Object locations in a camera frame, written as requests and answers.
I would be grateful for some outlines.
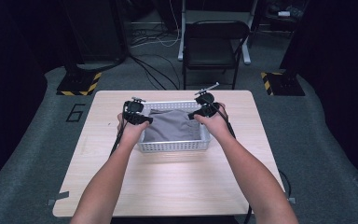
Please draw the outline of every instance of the basket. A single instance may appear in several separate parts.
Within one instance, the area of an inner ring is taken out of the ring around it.
[[[142,114],[148,116],[151,109],[157,110],[173,110],[181,109],[191,113],[200,109],[200,105],[196,101],[174,101],[174,102],[148,102],[144,103]],[[190,141],[169,141],[169,142],[143,142],[145,131],[142,132],[138,141],[138,146],[143,152],[159,152],[159,151],[185,151],[185,150],[204,150],[207,149],[211,142],[211,135],[205,125],[200,124],[200,140]]]

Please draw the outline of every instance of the tape piece on table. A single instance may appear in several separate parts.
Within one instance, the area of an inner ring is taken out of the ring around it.
[[[53,204],[55,204],[55,202],[59,199],[64,199],[64,198],[68,198],[69,197],[69,191],[66,192],[61,192],[59,194],[57,194],[54,199],[48,199],[48,201],[46,202],[47,206],[51,206]]]

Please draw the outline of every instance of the wooden table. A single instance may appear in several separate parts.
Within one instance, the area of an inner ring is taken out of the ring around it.
[[[71,217],[91,178],[106,162],[117,134],[117,114],[132,96],[148,102],[189,101],[195,91],[98,91],[60,192],[56,217]],[[226,105],[237,139],[275,175],[282,186],[255,100],[249,91],[210,91]],[[199,151],[131,153],[113,216],[208,216],[246,214],[249,204],[213,138]]]

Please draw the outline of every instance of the person's left hand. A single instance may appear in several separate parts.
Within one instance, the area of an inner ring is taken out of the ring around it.
[[[142,131],[149,126],[149,121],[146,121],[142,124],[133,125],[123,119],[121,113],[117,115],[117,119],[119,121],[117,126],[118,131],[120,130],[122,124],[125,126],[124,133],[120,139],[120,144],[131,144],[131,146],[135,146],[139,140],[139,137],[141,136]]]

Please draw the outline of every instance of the person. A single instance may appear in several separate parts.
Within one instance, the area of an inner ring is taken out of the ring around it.
[[[224,107],[219,109],[223,116],[226,114]],[[117,118],[120,124],[125,122],[121,114]],[[240,189],[253,208],[256,222],[298,223],[278,181],[232,136],[222,116],[219,113],[210,118],[195,115],[194,119],[206,126],[224,150]],[[148,125],[148,122],[126,125],[117,149],[84,190],[71,223],[110,223],[131,151]]]

